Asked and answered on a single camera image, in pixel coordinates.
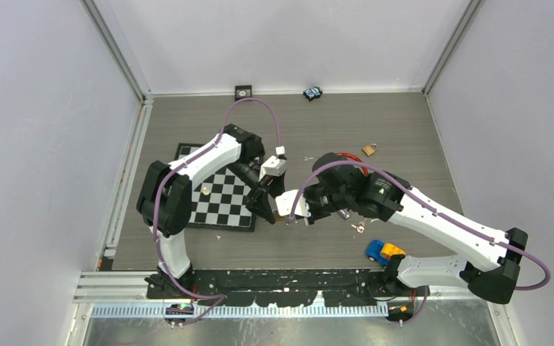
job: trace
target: brass padlock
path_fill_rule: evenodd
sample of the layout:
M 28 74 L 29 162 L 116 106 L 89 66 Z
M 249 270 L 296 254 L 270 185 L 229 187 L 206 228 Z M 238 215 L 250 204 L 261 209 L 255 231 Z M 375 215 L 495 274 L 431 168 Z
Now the brass padlock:
M 377 151 L 377 145 L 375 143 L 373 144 L 369 144 L 368 146 L 365 146 L 362 148 L 362 151 L 367 155 L 367 156 L 371 156 L 372 154 L 374 154 L 375 151 Z

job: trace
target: table surface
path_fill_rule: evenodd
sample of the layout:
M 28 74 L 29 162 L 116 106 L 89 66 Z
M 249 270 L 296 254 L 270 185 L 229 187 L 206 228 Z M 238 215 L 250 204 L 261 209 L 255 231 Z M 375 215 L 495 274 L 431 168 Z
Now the table surface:
M 277 113 L 286 147 L 286 189 L 298 189 L 310 175 L 314 159 L 345 151 L 408 180 L 436 202 L 461 212 L 439 136 L 420 93 L 325 94 L 308 102 L 302 95 L 262 96 Z M 158 97 L 134 177 L 115 270 L 152 270 L 157 255 L 151 234 L 135 211 L 147 167 L 155 160 L 172 161 L 178 143 L 206 143 L 217 133 L 232 97 Z M 276 147 L 275 125 L 265 106 L 244 102 L 229 123 L 263 139 L 267 154 Z M 366 157 L 361 147 L 378 145 Z M 313 226 L 270 225 L 257 219 L 255 232 L 185 230 L 194 267 L 203 269 L 357 268 L 374 267 L 364 251 L 373 239 L 391 242 L 407 254 L 433 257 L 453 254 L 426 237 L 393 225 L 373 222 L 359 234 L 351 227 L 362 217 L 344 221 L 337 215 Z

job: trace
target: white panel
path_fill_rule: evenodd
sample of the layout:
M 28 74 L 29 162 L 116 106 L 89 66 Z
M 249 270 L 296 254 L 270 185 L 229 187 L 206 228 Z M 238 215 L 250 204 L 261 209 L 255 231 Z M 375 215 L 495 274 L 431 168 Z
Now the white panel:
M 420 89 L 468 3 L 104 1 L 156 94 Z
M 551 269 L 507 310 L 520 345 L 554 345 L 554 1 L 486 1 L 430 100 L 467 216 L 525 230 Z M 523 261 L 519 284 L 541 277 Z
M 0 1 L 0 345 L 62 342 L 138 111 L 79 1 Z

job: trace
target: black and white chessboard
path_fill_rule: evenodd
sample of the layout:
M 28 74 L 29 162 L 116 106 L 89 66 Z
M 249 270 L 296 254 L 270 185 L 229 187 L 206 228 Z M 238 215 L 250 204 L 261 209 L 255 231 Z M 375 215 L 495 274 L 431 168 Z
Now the black and white chessboard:
M 175 159 L 186 157 L 201 146 L 180 143 Z M 208 195 L 203 194 L 205 187 L 209 191 Z M 250 190 L 226 167 L 220 169 L 192 191 L 192 216 L 188 227 L 253 232 L 256 215 L 243 203 L 243 197 Z

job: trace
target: gray wood tabletop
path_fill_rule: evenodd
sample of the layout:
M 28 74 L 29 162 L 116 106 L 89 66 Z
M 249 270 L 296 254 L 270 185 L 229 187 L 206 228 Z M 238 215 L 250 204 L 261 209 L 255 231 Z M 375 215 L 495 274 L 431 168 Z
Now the gray wood tabletop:
M 345 151 L 408 180 L 435 201 L 461 212 L 428 105 L 420 93 L 325 94 L 308 102 L 302 95 L 261 97 L 276 111 L 286 147 L 286 189 L 298 189 L 314 159 Z M 147 167 L 172 161 L 178 143 L 206 143 L 219 130 L 232 97 L 157 97 L 136 170 L 113 269 L 148 270 L 157 265 L 155 246 L 135 203 Z M 265 106 L 244 102 L 229 118 L 263 139 L 267 154 L 276 147 L 275 125 Z M 361 147 L 376 143 L 366 157 Z M 381 221 L 364 233 L 337 215 L 313 226 L 270 225 L 257 218 L 255 232 L 186 229 L 188 256 L 201 269 L 375 267 L 364 251 L 373 239 L 391 242 L 418 257 L 453 252 L 426 237 Z

